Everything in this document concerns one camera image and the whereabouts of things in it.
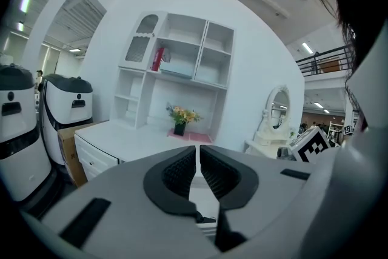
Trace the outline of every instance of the red book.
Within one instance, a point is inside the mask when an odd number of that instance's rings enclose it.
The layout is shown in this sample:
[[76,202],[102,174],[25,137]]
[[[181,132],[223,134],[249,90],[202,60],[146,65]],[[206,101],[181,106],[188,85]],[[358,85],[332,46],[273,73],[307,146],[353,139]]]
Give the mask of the red book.
[[153,58],[152,68],[154,72],[157,72],[159,70],[160,62],[162,61],[164,48],[160,48],[156,53],[155,57]]

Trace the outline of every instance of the black robot lid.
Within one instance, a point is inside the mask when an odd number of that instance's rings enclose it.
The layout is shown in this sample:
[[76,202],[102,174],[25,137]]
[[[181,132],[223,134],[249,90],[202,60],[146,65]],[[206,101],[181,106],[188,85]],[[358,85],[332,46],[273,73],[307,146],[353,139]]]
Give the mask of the black robot lid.
[[16,65],[0,65],[0,90],[28,90],[34,86],[32,74]]
[[78,78],[66,78],[55,73],[51,73],[43,77],[43,79],[50,81],[59,90],[70,93],[92,93],[92,85],[86,80]]

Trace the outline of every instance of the mirror frame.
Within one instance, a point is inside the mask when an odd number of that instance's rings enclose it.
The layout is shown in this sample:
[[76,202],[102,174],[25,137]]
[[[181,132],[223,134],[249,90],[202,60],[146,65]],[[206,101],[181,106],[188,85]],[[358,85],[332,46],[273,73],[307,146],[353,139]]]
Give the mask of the mirror frame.
[[[272,103],[275,99],[275,97],[277,96],[277,94],[279,92],[284,92],[286,94],[286,97],[287,99],[289,100],[289,104],[287,106],[287,112],[286,112],[286,116],[284,117],[283,119],[283,122],[282,124],[277,128],[277,129],[274,129],[273,126],[271,125],[271,119],[272,119]],[[291,100],[290,100],[290,92],[289,92],[289,89],[286,85],[282,85],[282,86],[277,86],[275,87],[270,96],[268,97],[268,102],[267,102],[267,111],[268,111],[268,125],[271,129],[271,131],[273,133],[279,133],[279,132],[282,132],[283,129],[286,128],[285,124],[288,124],[289,123],[289,118],[290,118],[290,110],[291,110]]]

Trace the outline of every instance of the arched cabinet door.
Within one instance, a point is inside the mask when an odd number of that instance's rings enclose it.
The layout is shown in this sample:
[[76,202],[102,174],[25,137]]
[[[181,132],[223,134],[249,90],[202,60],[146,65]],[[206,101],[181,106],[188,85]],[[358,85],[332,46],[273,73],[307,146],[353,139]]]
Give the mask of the arched cabinet door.
[[125,45],[120,67],[147,70],[155,55],[155,42],[167,12],[142,12]]

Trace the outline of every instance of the brown box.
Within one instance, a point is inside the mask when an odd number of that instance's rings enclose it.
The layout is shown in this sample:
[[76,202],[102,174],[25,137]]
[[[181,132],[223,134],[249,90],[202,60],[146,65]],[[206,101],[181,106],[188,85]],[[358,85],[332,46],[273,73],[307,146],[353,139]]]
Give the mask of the brown box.
[[70,178],[73,180],[73,183],[77,187],[81,187],[83,184],[85,184],[87,182],[87,178],[85,176],[82,164],[78,160],[74,141],[75,131],[84,129],[85,127],[94,126],[102,122],[105,121],[68,127],[67,129],[58,131],[59,148],[61,149],[62,157],[65,161],[65,167],[70,175]]

